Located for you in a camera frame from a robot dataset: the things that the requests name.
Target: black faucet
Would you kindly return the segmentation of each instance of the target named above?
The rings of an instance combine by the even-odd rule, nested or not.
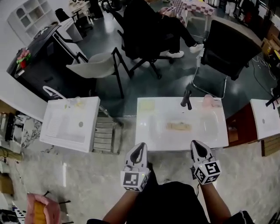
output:
[[[191,110],[192,109],[192,105],[191,102],[189,101],[189,97],[191,96],[192,92],[190,90],[185,90],[182,102],[181,102],[181,106],[185,107],[186,105],[188,105],[188,109]]]

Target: tile floor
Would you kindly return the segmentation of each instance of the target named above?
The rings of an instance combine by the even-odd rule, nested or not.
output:
[[[164,6],[161,2],[152,3],[151,6],[158,10]],[[251,31],[241,26],[237,21],[223,13],[221,9],[216,10],[216,14],[212,16],[215,19],[231,23],[244,34],[252,37],[256,42],[258,38]],[[123,58],[128,66],[132,68],[135,62],[125,56],[121,50],[121,38],[117,30],[122,28],[113,19],[111,14],[104,12],[104,18],[94,21],[94,29],[88,32],[83,41],[79,42],[79,47],[87,55],[91,57],[101,52],[110,52],[115,47],[121,51]],[[193,35],[202,36],[204,31],[204,21],[194,20],[188,24],[188,30]],[[125,99],[122,100],[119,94],[116,77],[107,77],[99,79],[97,82],[97,94],[101,98],[101,104],[107,108],[112,116],[133,116],[136,115],[137,98],[138,97],[179,97],[183,96],[189,78],[195,72],[196,54],[191,54],[189,49],[181,40],[181,50],[185,52],[185,56],[175,60],[170,65],[166,60],[158,60],[155,65],[162,74],[162,79],[158,80],[150,67],[140,67],[134,73],[132,79],[129,79],[122,65],[119,67],[122,87]],[[270,91],[270,88],[276,86],[276,81],[270,76],[267,67],[261,63],[254,62],[256,78],[262,83],[264,88]],[[209,66],[202,66],[199,72],[201,79],[200,84],[212,88],[212,91],[222,89],[221,79],[224,77],[218,71]],[[205,94],[192,88],[193,97],[201,97]],[[269,99],[270,96],[260,87],[253,75],[252,61],[249,68],[244,68],[240,77],[236,81],[230,78],[227,82],[226,96],[223,99],[225,116],[229,117],[246,104],[251,98]]]
[[[121,118],[124,123],[120,155],[81,153],[42,144],[37,137],[26,140],[24,161],[9,161],[15,189],[15,202],[26,210],[26,193],[44,194],[71,200],[67,204],[70,220],[85,224],[90,218],[101,219],[124,193],[119,175],[124,157],[134,145],[136,118]],[[37,121],[28,122],[28,132],[40,131]],[[232,214],[249,212],[256,224],[267,224],[280,208],[280,151],[261,157],[260,143],[228,149],[216,149],[222,174],[217,190]],[[189,152],[149,153],[149,161],[159,183],[165,179],[197,186],[192,180]],[[62,164],[66,163],[66,187],[62,181]],[[202,194],[199,200],[205,211]]]

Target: yellow cushion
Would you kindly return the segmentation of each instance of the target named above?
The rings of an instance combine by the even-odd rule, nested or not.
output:
[[[45,205],[39,201],[34,203],[34,224],[46,224],[46,217],[44,214]]]

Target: dark floor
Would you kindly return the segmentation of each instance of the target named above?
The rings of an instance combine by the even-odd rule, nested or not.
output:
[[[163,4],[154,3],[151,6],[158,10]],[[221,9],[218,9],[216,15],[235,21],[228,17]],[[78,45],[82,51],[91,57],[101,52],[111,52],[117,47],[128,66],[132,68],[135,65],[131,59],[125,56],[121,50],[121,38],[117,30],[120,25],[113,19],[111,14],[103,13],[104,18],[94,21],[94,29],[87,33],[87,36]],[[192,21],[188,24],[188,30],[192,35],[202,36],[204,30],[204,21]],[[162,74],[162,79],[158,80],[150,67],[140,67],[135,70],[133,78],[129,79],[122,65],[119,66],[122,87],[125,98],[121,99],[119,87],[115,76],[98,79],[96,92],[101,99],[101,104],[108,109],[114,117],[134,116],[137,113],[137,98],[140,97],[182,97],[188,83],[188,76],[193,75],[196,67],[197,54],[191,54],[189,48],[181,40],[181,50],[185,55],[181,59],[176,59],[173,64],[167,60],[158,60],[155,65]],[[255,75],[267,91],[276,86],[274,80],[269,74],[267,67],[254,62]],[[211,88],[217,91],[222,88],[222,78],[224,75],[209,66],[201,66],[197,85]],[[203,97],[205,94],[192,89],[192,97]],[[252,61],[249,68],[244,68],[239,78],[232,81],[227,80],[226,95],[223,99],[223,107],[226,118],[236,113],[239,109],[249,103],[250,99],[270,99],[270,96],[258,84],[253,75]]]

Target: white chair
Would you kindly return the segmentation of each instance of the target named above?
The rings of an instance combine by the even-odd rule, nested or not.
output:
[[[86,63],[80,63],[78,59],[79,57],[81,57]],[[118,66],[120,63],[123,65],[128,76],[131,78],[130,72],[127,69],[126,64],[124,63],[123,58],[117,48],[115,48],[112,53],[105,52],[96,54],[89,60],[87,60],[81,53],[78,53],[75,60],[73,61],[73,64],[66,65],[66,67],[83,78],[105,78],[110,75],[116,75],[121,97],[123,99],[123,88],[118,71]]]

